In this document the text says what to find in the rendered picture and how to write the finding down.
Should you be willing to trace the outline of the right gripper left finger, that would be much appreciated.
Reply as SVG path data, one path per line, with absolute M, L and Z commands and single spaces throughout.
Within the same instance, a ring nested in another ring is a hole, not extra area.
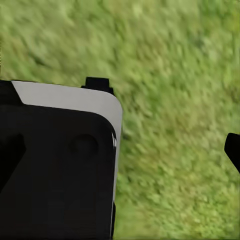
M 26 152 L 21 133 L 0 138 L 0 193 Z

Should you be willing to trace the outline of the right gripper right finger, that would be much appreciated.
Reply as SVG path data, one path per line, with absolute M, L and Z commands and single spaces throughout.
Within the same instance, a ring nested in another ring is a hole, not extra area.
M 240 135 L 229 133 L 224 146 L 224 151 L 240 172 Z

